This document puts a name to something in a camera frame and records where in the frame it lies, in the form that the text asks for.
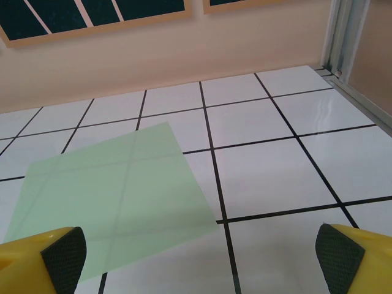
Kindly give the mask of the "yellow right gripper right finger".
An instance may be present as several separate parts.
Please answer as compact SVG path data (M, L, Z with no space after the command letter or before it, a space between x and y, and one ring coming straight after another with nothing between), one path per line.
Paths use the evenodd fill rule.
M391 237L322 224L315 252L330 293L391 293Z

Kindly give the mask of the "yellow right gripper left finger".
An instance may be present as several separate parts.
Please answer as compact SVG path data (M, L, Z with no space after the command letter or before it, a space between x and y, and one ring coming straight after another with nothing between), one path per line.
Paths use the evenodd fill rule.
M1 293L74 293L85 264L80 227L1 244Z

